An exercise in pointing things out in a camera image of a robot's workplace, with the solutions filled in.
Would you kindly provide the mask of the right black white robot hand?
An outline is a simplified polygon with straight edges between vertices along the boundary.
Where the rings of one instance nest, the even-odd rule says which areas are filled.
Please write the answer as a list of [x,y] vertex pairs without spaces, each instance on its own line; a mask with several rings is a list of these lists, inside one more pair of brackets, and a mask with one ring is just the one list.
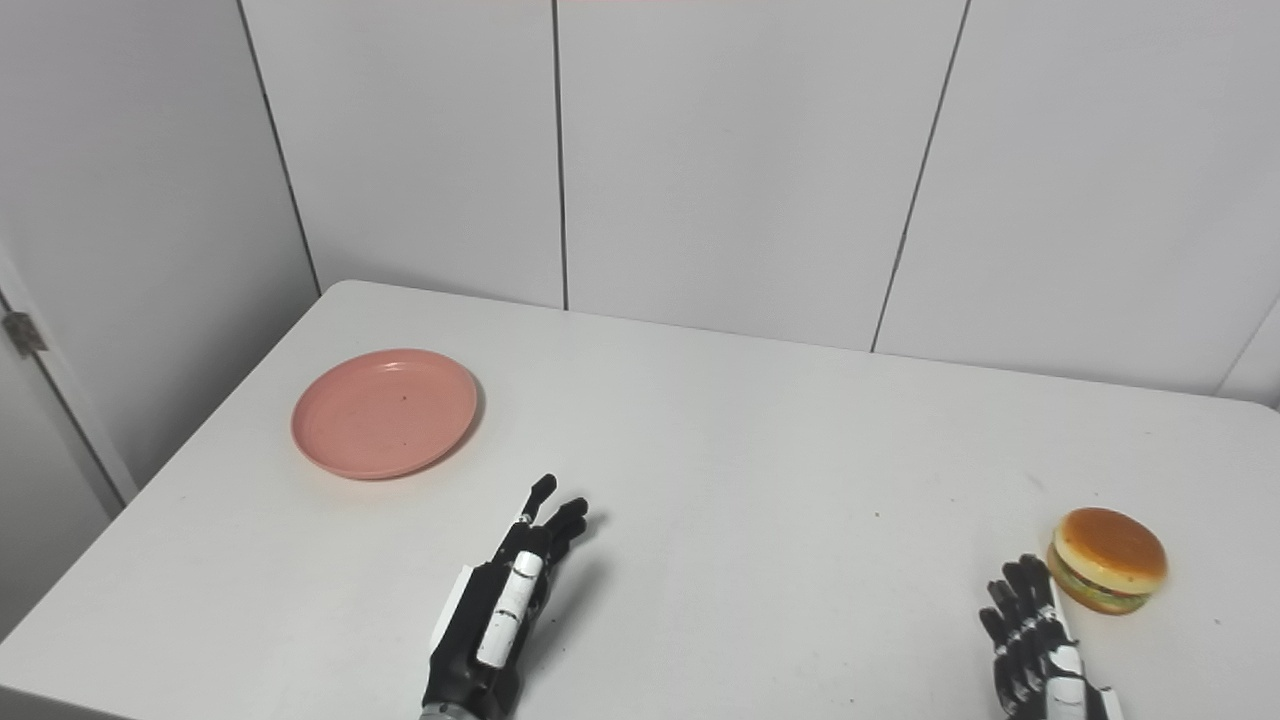
[[1085,676],[1079,643],[1059,611],[1046,562],[1024,553],[987,584],[978,611],[993,646],[992,675],[1006,719],[1123,719],[1117,693]]

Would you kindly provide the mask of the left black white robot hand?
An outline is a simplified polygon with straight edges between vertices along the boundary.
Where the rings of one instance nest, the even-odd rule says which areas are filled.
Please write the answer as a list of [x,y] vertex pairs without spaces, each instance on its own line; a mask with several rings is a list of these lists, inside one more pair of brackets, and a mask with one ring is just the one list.
[[545,474],[493,556],[456,579],[431,634],[422,719],[508,719],[521,692],[518,656],[545,606],[556,566],[588,528],[589,502],[572,498],[544,523],[558,480]]

